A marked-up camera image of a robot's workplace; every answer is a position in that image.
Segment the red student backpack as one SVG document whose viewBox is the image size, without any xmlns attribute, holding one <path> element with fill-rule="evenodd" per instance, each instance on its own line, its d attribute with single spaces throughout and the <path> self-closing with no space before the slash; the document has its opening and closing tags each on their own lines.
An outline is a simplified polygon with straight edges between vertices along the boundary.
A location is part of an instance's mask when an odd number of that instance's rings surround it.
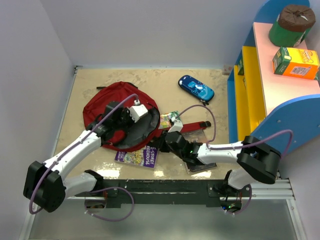
<svg viewBox="0 0 320 240">
<path fill-rule="evenodd" d="M 129 108 L 134 98 L 121 103 L 128 96 L 136 94 L 148 113 L 135 122 Z M 101 145 L 114 151 L 134 152 L 146 145 L 158 146 L 161 135 L 168 127 L 160 128 L 161 118 L 156 102 L 130 82 L 119 81 L 101 89 L 83 108 L 85 129 L 101 125 L 95 133 L 101 138 Z"/>
</svg>

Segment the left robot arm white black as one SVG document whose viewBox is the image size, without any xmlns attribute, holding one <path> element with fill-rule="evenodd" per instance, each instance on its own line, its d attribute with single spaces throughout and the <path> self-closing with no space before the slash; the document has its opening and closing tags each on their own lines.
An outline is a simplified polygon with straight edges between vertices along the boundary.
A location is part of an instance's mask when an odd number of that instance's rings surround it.
<svg viewBox="0 0 320 240">
<path fill-rule="evenodd" d="M 117 110 L 129 100 L 125 98 L 117 103 L 102 120 L 84 130 L 74 142 L 58 154 L 40 163 L 34 161 L 27 169 L 23 188 L 23 196 L 29 199 L 28 210 L 32 215 L 45 210 L 55 211 L 65 198 L 88 192 L 99 196 L 104 190 L 104 184 L 98 179 L 96 172 L 84 172 L 74 180 L 67 178 L 70 171 L 89 154 L 99 149 L 106 139 L 107 131 L 102 129 L 103 122 L 111 119 Z"/>
</svg>

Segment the purple book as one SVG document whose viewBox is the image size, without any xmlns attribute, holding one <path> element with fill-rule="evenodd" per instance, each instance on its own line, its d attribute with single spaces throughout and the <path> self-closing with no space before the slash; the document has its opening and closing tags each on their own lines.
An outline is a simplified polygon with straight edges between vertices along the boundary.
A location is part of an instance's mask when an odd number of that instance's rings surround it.
<svg viewBox="0 0 320 240">
<path fill-rule="evenodd" d="M 153 169 L 156 164 L 157 156 L 157 148 L 146 145 L 133 152 L 118 151 L 114 160 L 118 163 Z"/>
</svg>

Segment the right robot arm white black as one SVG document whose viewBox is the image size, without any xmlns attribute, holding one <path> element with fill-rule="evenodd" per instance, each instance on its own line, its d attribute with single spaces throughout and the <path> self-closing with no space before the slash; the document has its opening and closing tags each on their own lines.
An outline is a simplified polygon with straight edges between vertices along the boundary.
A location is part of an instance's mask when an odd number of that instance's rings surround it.
<svg viewBox="0 0 320 240">
<path fill-rule="evenodd" d="M 273 185 L 281 160 L 278 150 L 250 135 L 243 141 L 211 145 L 189 142 L 178 131 L 165 131 L 153 141 L 152 146 L 160 152 L 173 153 L 191 166 L 238 164 L 240 168 L 229 170 L 223 183 L 215 188 L 221 195 L 230 197 L 252 183 Z"/>
</svg>

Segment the green snack packet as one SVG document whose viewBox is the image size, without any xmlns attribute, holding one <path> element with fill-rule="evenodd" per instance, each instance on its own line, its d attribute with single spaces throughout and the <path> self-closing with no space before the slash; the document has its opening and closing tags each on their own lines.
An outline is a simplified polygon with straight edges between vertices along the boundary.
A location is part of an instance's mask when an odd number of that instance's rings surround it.
<svg viewBox="0 0 320 240">
<path fill-rule="evenodd" d="M 168 113 L 164 113 L 160 115 L 160 123 L 159 123 L 159 129 L 165 130 L 172 127 L 171 119 L 176 118 L 179 115 L 178 111 L 171 111 Z"/>
</svg>

